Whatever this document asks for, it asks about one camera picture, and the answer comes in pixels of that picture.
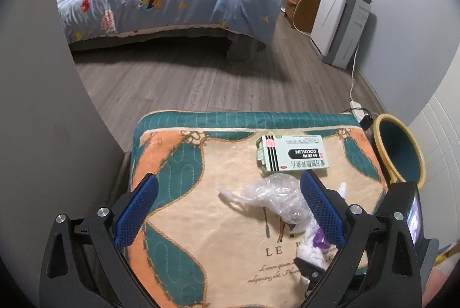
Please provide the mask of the white purple tissue wad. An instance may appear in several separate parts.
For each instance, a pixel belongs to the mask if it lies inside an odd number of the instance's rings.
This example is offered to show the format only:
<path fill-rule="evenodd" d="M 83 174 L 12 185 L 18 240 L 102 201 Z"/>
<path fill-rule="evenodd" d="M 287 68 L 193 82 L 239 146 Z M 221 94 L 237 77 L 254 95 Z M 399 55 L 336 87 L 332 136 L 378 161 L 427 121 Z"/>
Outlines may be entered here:
<path fill-rule="evenodd" d="M 325 239 L 325 235 L 316 220 L 312 219 L 310 227 L 304 232 L 296 251 L 296 256 L 321 269 L 325 269 L 325 257 L 331 247 L 332 245 Z"/>

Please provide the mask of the clear plastic bag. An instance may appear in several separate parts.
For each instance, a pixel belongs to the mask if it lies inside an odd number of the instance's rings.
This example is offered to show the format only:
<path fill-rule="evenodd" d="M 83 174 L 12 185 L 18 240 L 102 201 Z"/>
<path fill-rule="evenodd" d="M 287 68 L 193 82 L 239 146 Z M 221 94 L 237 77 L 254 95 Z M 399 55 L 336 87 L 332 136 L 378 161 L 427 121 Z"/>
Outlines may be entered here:
<path fill-rule="evenodd" d="M 259 181 L 246 184 L 240 194 L 224 187 L 218 193 L 240 207 L 266 208 L 286 223 L 292 225 L 291 233 L 315 232 L 319 229 L 310 207 L 300 190 L 299 179 L 275 173 Z"/>

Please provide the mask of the yellow teal trash bin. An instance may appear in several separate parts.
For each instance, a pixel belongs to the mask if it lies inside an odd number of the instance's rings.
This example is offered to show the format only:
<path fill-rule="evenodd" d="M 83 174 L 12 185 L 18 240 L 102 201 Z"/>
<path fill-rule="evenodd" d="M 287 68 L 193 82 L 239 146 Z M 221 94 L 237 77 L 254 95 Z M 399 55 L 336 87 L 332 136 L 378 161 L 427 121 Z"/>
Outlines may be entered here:
<path fill-rule="evenodd" d="M 387 184 L 413 182 L 421 189 L 426 181 L 426 163 L 409 128 L 397 117 L 382 113 L 371 131 L 372 146 Z"/>

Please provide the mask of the blue yellow bag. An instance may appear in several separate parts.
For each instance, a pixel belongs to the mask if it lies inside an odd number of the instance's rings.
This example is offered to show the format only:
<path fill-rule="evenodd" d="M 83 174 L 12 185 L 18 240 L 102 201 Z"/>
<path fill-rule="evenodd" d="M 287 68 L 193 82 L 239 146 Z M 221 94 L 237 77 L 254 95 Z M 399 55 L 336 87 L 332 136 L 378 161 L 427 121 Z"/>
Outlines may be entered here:
<path fill-rule="evenodd" d="M 455 253 L 454 248 L 456 247 L 457 243 L 453 242 L 451 245 L 446 246 L 445 248 L 439 250 L 434 265 L 437 266 L 444 261 L 446 261 L 452 254 Z"/>

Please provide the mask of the green white medicine box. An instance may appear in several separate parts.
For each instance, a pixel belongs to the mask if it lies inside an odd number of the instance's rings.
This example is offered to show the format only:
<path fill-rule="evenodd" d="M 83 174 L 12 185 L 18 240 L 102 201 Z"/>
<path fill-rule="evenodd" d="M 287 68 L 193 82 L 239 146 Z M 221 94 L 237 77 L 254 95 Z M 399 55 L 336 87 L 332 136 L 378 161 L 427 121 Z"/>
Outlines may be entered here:
<path fill-rule="evenodd" d="M 256 142 L 256 160 L 267 175 L 329 167 L 323 139 L 318 135 L 263 135 Z"/>

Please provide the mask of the white power strip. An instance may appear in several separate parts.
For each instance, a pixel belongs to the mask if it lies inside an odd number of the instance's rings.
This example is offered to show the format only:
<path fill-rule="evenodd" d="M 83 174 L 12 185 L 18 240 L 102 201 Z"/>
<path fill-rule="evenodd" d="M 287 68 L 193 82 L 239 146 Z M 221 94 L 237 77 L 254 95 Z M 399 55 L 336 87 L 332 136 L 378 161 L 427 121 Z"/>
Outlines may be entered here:
<path fill-rule="evenodd" d="M 363 108 L 360 103 L 350 101 L 349 111 L 358 121 L 361 128 L 365 131 L 369 130 L 373 124 L 373 114 L 371 111 Z"/>

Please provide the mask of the white grey air purifier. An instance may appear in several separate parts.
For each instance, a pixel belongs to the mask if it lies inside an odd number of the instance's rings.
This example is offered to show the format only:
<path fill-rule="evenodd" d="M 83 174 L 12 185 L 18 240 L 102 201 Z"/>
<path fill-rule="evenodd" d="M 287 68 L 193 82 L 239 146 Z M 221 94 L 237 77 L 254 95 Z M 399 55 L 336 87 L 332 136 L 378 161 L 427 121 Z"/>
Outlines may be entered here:
<path fill-rule="evenodd" d="M 366 26 L 372 0 L 321 0 L 311 42 L 320 61 L 345 69 Z"/>

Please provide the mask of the wooden side cabinet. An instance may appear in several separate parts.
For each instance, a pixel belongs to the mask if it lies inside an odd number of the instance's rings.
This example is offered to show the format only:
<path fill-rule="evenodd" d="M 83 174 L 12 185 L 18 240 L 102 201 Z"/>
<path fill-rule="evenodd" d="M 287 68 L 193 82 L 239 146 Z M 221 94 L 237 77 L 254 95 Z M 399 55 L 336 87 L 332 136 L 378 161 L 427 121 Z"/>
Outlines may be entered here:
<path fill-rule="evenodd" d="M 287 0 L 285 17 L 292 28 L 310 34 L 321 0 Z"/>

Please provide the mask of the bed with blue quilt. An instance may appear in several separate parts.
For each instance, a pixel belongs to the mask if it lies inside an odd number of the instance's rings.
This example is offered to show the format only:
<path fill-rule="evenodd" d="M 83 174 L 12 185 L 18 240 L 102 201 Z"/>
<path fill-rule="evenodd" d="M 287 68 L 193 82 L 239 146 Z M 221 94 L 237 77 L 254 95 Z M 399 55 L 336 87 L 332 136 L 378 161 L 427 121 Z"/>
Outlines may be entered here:
<path fill-rule="evenodd" d="M 160 37 L 229 42 L 227 59 L 248 62 L 273 42 L 282 0 L 56 0 L 69 47 L 114 47 Z"/>

